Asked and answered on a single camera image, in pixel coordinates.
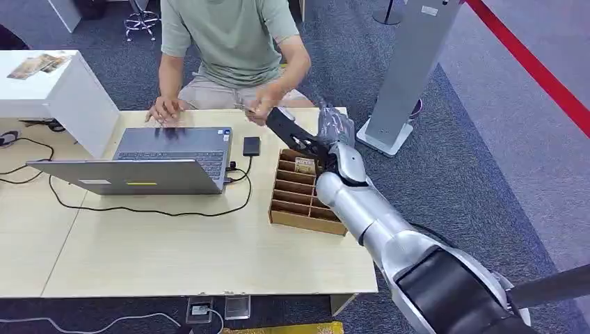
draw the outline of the man's hand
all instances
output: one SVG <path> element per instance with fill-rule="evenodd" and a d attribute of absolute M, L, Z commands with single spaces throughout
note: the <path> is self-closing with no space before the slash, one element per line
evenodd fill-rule
<path fill-rule="evenodd" d="M 279 105 L 286 93 L 285 89 L 276 80 L 262 86 L 256 92 L 256 100 L 250 103 L 250 110 L 246 112 L 246 117 L 251 122 L 261 127 L 264 126 L 271 110 Z"/>
<path fill-rule="evenodd" d="M 177 120 L 180 117 L 181 111 L 184 111 L 184 109 L 178 98 L 160 96 L 147 112 L 147 115 L 145 115 L 145 121 L 147 122 L 153 117 L 161 124 L 164 124 Z"/>

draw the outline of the laptop lid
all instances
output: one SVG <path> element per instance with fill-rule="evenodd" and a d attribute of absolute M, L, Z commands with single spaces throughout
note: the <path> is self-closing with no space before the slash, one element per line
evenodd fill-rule
<path fill-rule="evenodd" d="M 100 195 L 221 193 L 194 160 L 30 161 L 26 164 Z"/>

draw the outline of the blue carpet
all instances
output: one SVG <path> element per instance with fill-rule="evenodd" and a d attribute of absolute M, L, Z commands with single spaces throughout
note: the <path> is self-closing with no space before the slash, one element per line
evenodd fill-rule
<path fill-rule="evenodd" d="M 157 96 L 159 42 L 149 41 L 147 34 L 136 34 L 133 42 L 125 42 L 121 22 L 129 13 L 126 3 L 109 4 L 104 19 L 82 22 L 73 35 L 53 32 L 45 36 L 26 27 L 31 18 L 23 12 L 31 13 L 41 5 L 37 0 L 20 2 L 0 0 L 3 10 L 8 8 L 13 13 L 3 23 L 37 49 L 80 49 L 120 109 L 145 109 Z M 316 102 L 324 99 L 347 107 L 359 127 L 372 110 L 394 51 L 395 27 L 382 26 L 371 18 L 375 7 L 386 4 L 362 0 L 307 3 L 301 35 L 313 66 L 300 89 Z M 192 51 L 185 80 L 197 64 L 198 57 Z M 439 231 L 515 283 L 554 273 L 554 264 L 439 67 L 422 98 L 424 111 L 395 158 L 358 145 L 375 185 L 407 220 Z M 345 333 L 412 333 L 380 278 L 378 285 L 378 294 L 359 296 L 337 317 L 344 323 Z M 222 310 L 223 299 L 217 301 L 216 308 Z M 186 299 L 180 297 L 11 299 L 0 301 L 0 317 L 52 316 L 67 329 L 90 330 L 116 317 L 148 312 L 168 312 L 182 320 L 185 307 Z M 534 308 L 532 318 L 541 333 L 590 333 L 571 301 Z M 331 320 L 326 296 L 260 296 L 253 297 L 252 319 L 231 321 L 228 326 L 252 328 Z M 214 333 L 217 326 L 196 326 L 195 332 Z M 56 332 L 48 324 L 38 323 L 0 325 L 0 333 Z M 117 325 L 106 333 L 174 331 L 165 319 L 150 319 Z"/>

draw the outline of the laptop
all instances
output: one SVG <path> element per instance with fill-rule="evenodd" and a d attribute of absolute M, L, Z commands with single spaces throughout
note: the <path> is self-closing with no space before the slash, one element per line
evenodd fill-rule
<path fill-rule="evenodd" d="M 27 166 L 100 195 L 219 194 L 231 142 L 229 127 L 129 128 L 113 160 Z"/>

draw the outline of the yellow bag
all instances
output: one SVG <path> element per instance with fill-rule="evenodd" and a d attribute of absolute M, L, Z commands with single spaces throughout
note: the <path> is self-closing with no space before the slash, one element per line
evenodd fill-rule
<path fill-rule="evenodd" d="M 344 334 L 342 322 L 252 329 L 223 329 L 223 334 Z"/>

